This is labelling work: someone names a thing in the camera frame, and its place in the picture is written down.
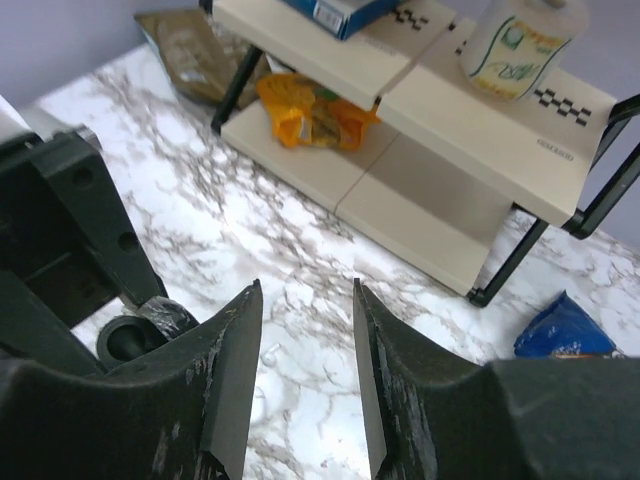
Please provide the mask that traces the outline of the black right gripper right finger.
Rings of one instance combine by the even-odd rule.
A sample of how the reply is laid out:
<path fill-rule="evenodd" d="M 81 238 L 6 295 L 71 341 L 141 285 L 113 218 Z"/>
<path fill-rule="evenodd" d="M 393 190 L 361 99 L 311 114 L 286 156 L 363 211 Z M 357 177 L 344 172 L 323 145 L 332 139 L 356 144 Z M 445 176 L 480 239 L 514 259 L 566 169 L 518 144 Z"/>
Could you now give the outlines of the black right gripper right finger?
<path fill-rule="evenodd" d="M 635 479 L 639 362 L 474 364 L 353 286 L 367 450 L 375 479 Z"/>

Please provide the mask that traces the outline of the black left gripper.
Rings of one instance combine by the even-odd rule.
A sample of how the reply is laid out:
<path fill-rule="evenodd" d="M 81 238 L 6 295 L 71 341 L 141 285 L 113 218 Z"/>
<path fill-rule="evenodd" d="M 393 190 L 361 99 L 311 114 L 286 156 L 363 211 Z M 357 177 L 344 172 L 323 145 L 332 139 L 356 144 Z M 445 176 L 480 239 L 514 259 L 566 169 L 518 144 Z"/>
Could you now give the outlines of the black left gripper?
<path fill-rule="evenodd" d="M 1 349 L 72 375 L 106 370 L 69 328 L 118 296 L 168 296 L 101 153 L 75 133 L 2 148 L 1 267 Z"/>

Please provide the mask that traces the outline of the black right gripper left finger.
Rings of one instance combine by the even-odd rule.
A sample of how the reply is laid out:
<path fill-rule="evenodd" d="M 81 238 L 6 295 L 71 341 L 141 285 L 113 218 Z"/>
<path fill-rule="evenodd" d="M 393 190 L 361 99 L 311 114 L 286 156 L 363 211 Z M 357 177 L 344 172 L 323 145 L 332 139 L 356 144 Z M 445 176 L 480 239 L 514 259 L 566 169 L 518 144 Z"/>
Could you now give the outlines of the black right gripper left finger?
<path fill-rule="evenodd" d="M 5 479 L 239 479 L 262 328 L 252 283 L 217 314 L 104 376 L 1 357 Z"/>

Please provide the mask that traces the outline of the black earbud charging case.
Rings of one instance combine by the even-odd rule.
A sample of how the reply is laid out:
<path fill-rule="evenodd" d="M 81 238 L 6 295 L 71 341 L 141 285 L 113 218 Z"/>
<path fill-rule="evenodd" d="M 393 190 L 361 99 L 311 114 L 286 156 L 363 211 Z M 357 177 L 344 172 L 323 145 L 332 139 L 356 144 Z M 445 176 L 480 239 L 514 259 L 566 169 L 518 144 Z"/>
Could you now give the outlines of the black earbud charging case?
<path fill-rule="evenodd" d="M 116 316 L 102 328 L 96 341 L 98 359 L 112 370 L 198 325 L 196 318 L 181 304 L 155 296 L 133 314 Z"/>

